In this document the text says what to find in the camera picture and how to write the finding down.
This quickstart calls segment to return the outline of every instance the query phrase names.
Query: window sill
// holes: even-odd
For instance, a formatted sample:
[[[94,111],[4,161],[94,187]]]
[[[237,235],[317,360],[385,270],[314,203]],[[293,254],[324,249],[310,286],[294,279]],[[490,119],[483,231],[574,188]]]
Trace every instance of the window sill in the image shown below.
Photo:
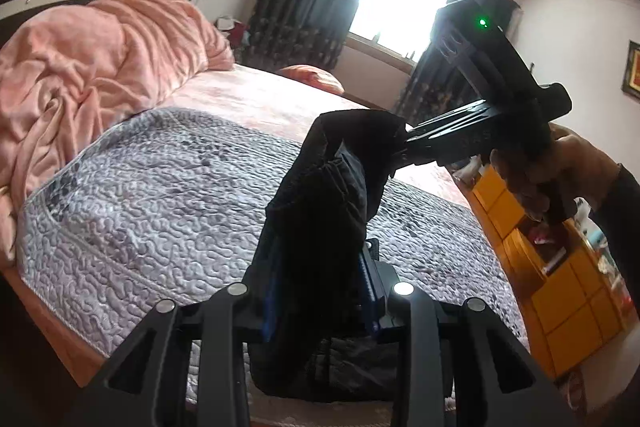
[[[349,33],[347,35],[347,39],[344,43],[345,46],[351,48],[352,50],[359,51],[360,53],[364,53],[365,55],[369,55],[369,57],[375,58],[376,60],[380,60],[389,66],[396,68],[396,70],[402,71],[402,73],[411,74],[415,67],[415,62],[409,60],[408,58],[404,58],[397,53],[394,53],[392,50],[385,48],[384,46],[380,46],[371,41],[367,41],[362,37]]]

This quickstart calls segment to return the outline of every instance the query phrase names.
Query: framed picture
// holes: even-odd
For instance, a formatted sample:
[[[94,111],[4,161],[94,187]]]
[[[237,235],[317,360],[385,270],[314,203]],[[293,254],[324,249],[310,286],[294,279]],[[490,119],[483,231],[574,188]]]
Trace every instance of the framed picture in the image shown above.
[[[625,80],[622,90],[640,99],[640,44],[629,41],[629,53],[626,57]]]

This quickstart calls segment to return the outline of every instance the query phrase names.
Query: pink blanket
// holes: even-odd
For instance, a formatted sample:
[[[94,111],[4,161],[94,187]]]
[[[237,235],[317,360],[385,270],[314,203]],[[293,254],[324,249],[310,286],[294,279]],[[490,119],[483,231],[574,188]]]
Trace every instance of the pink blanket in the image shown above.
[[[0,264],[32,190],[110,126],[233,63],[187,0],[96,0],[24,23],[0,50]]]

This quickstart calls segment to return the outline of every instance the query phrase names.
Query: silver bolt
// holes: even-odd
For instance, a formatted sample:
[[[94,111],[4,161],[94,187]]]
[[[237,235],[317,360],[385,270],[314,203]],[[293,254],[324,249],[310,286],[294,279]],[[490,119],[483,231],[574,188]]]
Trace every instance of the silver bolt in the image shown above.
[[[245,284],[241,282],[234,282],[231,286],[229,286],[226,291],[229,292],[229,295],[238,296],[246,293],[248,288]]]
[[[467,302],[466,306],[473,312],[483,312],[486,308],[486,304],[482,299],[478,297],[471,297]]]
[[[171,299],[162,299],[156,304],[156,311],[158,313],[168,313],[175,308],[175,302]]]
[[[414,292],[414,286],[408,282],[397,282],[394,284],[394,292],[398,295],[411,295]]]

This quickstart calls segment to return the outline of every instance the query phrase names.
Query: gray quilted bedspread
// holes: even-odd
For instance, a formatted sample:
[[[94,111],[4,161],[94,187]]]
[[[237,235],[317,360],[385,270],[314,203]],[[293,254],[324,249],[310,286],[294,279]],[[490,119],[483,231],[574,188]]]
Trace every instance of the gray quilted bedspread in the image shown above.
[[[30,196],[18,227],[22,279],[109,355],[160,299],[201,301],[242,278],[264,208],[299,149],[193,110],[132,118]],[[401,279],[439,300],[480,296],[525,338],[511,287],[467,208],[391,180],[368,235]]]

